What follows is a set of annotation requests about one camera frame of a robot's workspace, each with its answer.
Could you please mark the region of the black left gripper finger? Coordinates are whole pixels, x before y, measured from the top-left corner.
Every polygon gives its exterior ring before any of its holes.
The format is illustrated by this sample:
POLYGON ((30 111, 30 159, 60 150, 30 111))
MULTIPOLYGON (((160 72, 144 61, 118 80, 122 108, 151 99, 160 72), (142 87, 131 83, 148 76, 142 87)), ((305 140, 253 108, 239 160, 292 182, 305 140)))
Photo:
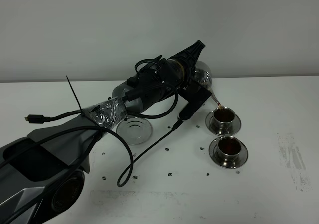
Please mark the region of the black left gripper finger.
POLYGON ((197 63, 197 60, 206 45, 200 40, 196 41, 194 44, 188 48, 180 51, 174 55, 174 60, 180 61, 182 64, 187 67, 194 67, 197 63))

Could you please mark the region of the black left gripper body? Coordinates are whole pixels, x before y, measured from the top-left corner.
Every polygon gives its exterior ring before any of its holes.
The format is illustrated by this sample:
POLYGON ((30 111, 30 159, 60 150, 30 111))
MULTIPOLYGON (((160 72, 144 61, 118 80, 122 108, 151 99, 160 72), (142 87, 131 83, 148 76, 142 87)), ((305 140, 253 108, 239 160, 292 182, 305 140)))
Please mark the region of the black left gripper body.
POLYGON ((209 98, 209 90, 194 79, 195 66, 187 67, 180 61, 174 60, 174 56, 171 56, 169 61, 176 64, 182 74, 182 83, 178 87, 178 93, 181 97, 183 97, 187 102, 188 99, 194 95, 205 96, 207 99, 209 98))

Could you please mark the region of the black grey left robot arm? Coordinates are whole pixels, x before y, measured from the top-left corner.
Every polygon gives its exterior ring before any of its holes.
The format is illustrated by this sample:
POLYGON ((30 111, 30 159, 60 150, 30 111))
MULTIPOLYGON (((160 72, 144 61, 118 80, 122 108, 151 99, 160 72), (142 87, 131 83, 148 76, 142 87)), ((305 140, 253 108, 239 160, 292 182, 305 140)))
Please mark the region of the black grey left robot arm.
POLYGON ((69 209, 79 198, 89 173, 89 154, 106 134, 125 148, 114 127, 127 117, 159 119, 167 112, 145 115, 157 102, 173 97, 187 101, 172 127, 178 129, 204 104, 210 91, 195 79, 201 41, 168 59, 158 56, 135 64, 135 75, 114 88, 101 103, 56 117, 29 115, 43 124, 68 117, 53 127, 36 129, 0 149, 0 221, 3 224, 41 224, 69 209))

